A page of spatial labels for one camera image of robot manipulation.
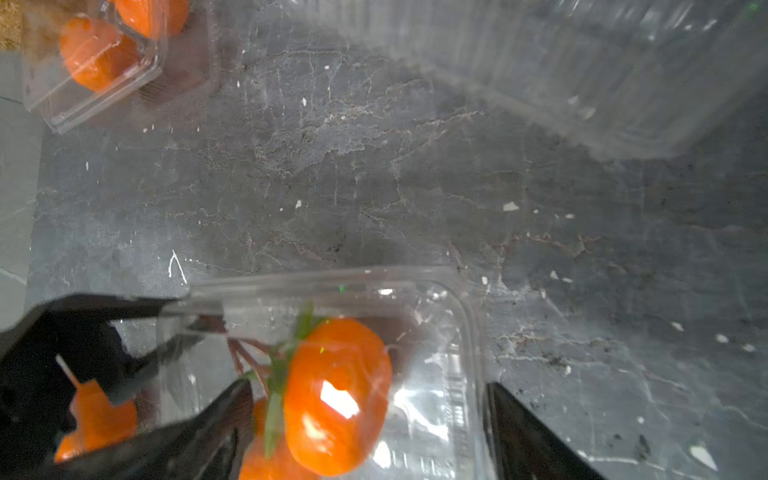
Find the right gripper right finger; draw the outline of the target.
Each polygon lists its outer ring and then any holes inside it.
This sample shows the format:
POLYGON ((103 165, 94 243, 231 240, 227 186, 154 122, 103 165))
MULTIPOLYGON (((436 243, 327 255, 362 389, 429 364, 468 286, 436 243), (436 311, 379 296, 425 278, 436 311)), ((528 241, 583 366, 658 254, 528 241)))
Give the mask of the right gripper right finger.
POLYGON ((484 427, 499 479, 604 480, 498 382, 485 387, 484 427))

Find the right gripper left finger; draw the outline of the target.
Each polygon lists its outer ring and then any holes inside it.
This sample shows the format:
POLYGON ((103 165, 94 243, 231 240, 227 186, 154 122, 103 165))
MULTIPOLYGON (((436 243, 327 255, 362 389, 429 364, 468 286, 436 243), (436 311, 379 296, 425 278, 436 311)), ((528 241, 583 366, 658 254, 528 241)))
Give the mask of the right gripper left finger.
POLYGON ((253 439, 253 394, 237 380, 197 416, 73 460, 37 479, 237 479, 253 439))

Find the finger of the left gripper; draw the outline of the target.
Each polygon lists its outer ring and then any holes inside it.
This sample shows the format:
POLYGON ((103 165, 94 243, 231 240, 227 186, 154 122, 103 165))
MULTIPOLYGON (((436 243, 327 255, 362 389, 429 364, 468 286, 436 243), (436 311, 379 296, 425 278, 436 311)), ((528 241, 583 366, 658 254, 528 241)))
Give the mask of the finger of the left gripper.
POLYGON ((200 343, 173 335, 149 353, 130 354, 117 320, 158 319, 167 298, 76 294, 30 310, 1 334, 1 471, 35 474, 77 422, 76 385, 96 381, 112 405, 132 400, 160 370, 200 343))

